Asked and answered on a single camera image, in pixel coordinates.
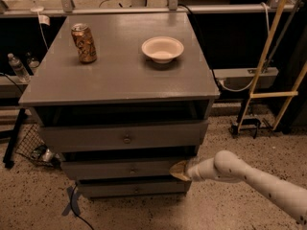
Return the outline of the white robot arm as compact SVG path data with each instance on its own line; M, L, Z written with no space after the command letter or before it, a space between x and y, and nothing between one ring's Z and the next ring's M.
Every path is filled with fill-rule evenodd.
M307 230L307 190L253 168L235 153L221 150L213 158L198 157L173 165L170 175L182 181L245 182Z

